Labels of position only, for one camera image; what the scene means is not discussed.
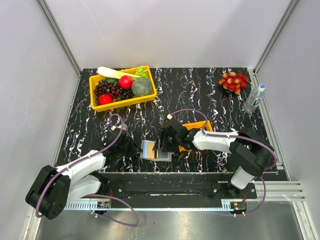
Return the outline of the small yellow card bin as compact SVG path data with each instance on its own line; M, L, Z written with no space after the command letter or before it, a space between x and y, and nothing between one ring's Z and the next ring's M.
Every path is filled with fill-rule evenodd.
M191 123L185 123L185 124L182 124L182 126L186 127L188 130L192 130L192 129L200 129L203 127L203 125L206 123L205 120L203 121L197 121L197 122L191 122ZM212 128L212 125L211 125L211 122L208 121L207 124L205 125L205 128L204 128L206 131L208 132L213 132L213 128Z

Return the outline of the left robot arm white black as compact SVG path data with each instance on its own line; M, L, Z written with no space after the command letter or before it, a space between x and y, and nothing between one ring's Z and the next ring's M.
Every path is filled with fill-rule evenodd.
M115 158L133 158L141 152L130 134L116 127L99 148L79 159L57 167L44 166L27 192L25 202L52 220L75 200L89 195L102 198L111 193L109 179L99 171Z

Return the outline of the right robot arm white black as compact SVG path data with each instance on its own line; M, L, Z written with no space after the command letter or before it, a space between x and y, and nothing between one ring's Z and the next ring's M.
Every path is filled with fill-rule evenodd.
M229 153L238 165L227 186L227 192L233 198L243 195L248 183L261 177L271 160L277 162L273 147L247 127L233 132L212 132L203 127L188 129L170 119L159 130L153 150L174 153L180 147Z

